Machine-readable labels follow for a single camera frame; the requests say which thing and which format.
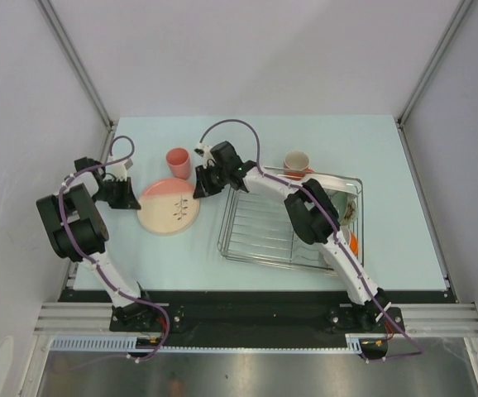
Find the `orange white bowl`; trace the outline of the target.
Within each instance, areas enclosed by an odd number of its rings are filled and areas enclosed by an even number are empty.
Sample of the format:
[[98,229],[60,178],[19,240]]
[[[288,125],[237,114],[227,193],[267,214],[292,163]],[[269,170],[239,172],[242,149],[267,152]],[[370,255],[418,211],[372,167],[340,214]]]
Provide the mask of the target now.
[[354,254],[354,256],[358,256],[359,245],[358,245],[358,239],[356,238],[356,235],[348,227],[343,227],[342,233],[351,252]]

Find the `white grey-rimmed deep plate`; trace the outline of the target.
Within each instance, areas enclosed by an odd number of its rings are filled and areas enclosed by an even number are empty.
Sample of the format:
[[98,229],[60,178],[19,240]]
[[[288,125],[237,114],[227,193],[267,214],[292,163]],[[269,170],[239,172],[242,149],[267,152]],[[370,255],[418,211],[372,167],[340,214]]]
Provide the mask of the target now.
[[358,194],[358,189],[355,185],[349,184],[344,179],[333,175],[311,173],[306,174],[300,181],[305,183],[311,179],[317,180],[329,195],[334,195],[336,192],[343,192],[354,196]]

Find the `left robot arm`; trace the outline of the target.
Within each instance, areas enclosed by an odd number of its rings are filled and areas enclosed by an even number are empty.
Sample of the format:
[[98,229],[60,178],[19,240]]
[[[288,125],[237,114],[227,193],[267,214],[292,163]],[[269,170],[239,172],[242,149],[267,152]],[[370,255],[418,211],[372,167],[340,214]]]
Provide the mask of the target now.
[[83,157],[76,172],[63,182],[62,192],[36,201],[45,232],[55,254],[87,268],[102,284],[112,302],[112,332],[151,331],[160,328],[157,309],[135,280],[125,276],[107,250],[107,226],[96,202],[112,209],[141,208],[127,171],[109,176],[100,162]]

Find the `pink plastic cup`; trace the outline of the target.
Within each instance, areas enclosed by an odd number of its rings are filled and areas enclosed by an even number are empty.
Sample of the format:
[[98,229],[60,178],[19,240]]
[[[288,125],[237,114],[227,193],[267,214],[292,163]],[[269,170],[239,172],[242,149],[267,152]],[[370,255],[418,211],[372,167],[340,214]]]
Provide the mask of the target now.
[[165,160],[175,178],[190,178],[191,163],[187,150],[180,147],[173,148],[167,152]]

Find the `pink cream floral plate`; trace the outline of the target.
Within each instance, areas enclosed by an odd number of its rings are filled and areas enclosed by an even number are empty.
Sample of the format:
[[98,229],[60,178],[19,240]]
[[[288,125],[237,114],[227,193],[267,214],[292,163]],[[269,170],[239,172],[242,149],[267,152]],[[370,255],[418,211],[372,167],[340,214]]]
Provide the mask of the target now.
[[160,236],[178,234],[196,220],[200,202],[194,198],[194,185],[179,178],[160,179],[140,194],[136,211],[139,223]]

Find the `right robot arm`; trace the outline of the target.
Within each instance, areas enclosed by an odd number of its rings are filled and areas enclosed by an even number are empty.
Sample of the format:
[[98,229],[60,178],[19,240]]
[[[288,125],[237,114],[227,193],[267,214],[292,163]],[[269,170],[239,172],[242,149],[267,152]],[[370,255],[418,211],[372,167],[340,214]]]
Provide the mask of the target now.
[[194,152],[203,158],[203,163],[195,168],[196,199],[218,194],[228,186],[282,203],[294,234],[316,248],[345,285],[350,301],[358,307],[357,325],[366,332],[374,332],[390,319],[390,299],[351,251],[337,211],[317,180],[296,184],[291,179],[280,178],[253,160],[242,160],[229,141],[215,146],[199,142]]

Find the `green floral bowl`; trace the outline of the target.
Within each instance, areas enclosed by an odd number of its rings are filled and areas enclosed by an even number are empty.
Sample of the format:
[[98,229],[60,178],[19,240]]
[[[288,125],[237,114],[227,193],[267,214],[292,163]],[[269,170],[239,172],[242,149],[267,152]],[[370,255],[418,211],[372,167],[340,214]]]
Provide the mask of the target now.
[[338,222],[341,226],[349,226],[358,219],[357,195],[337,191],[330,197],[338,213]]

